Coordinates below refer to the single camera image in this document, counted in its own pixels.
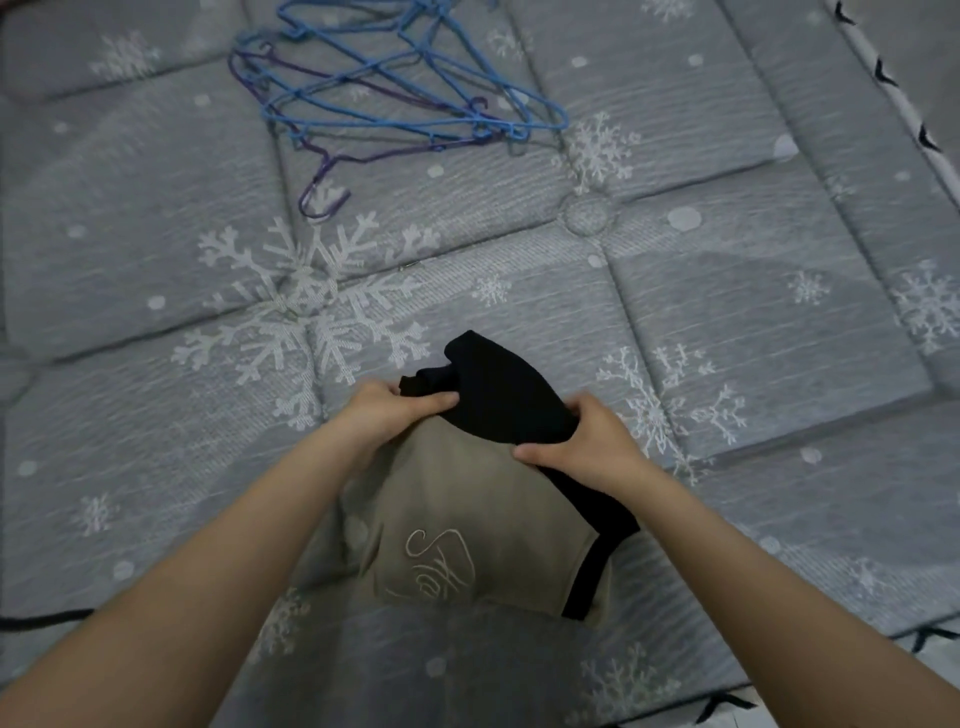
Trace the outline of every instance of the person's left hand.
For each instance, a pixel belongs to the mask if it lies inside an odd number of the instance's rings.
[[[378,379],[361,381],[347,406],[330,421],[342,427],[361,449],[362,461],[393,440],[407,427],[430,415],[445,412],[460,400],[456,392],[428,397],[402,397],[399,387]]]

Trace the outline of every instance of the garment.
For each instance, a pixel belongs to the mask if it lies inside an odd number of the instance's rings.
[[[459,392],[460,401],[442,417],[464,432],[495,443],[549,444],[573,436],[577,417],[540,373],[516,354],[474,331],[447,344],[444,354],[450,364],[404,377],[401,394]],[[611,554],[639,526],[614,498],[559,471],[540,471],[599,534],[577,571],[563,609],[564,617],[585,619]]]
[[[387,602],[484,599],[559,617],[598,537],[510,445],[431,417],[396,449],[360,572]],[[606,611],[604,573],[582,617],[591,624]]]

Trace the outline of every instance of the person's left arm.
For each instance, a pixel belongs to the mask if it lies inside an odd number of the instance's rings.
[[[250,489],[0,697],[0,725],[207,725],[347,479],[452,393],[362,384]]]

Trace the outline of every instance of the forearm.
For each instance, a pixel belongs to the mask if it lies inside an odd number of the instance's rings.
[[[358,455],[311,433],[12,685],[0,723],[206,725]]]
[[[960,724],[960,692],[708,509],[666,473],[623,488],[781,728]]]

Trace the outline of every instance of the hand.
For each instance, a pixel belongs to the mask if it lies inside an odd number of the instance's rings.
[[[580,392],[566,406],[580,417],[573,437],[557,445],[518,445],[517,460],[561,471],[619,500],[638,477],[660,470],[640,452],[620,418],[594,395]]]
[[[347,406],[330,421],[348,433],[366,463],[373,452],[413,423],[445,412],[460,400],[456,392],[402,397],[396,384],[377,379],[360,382]]]

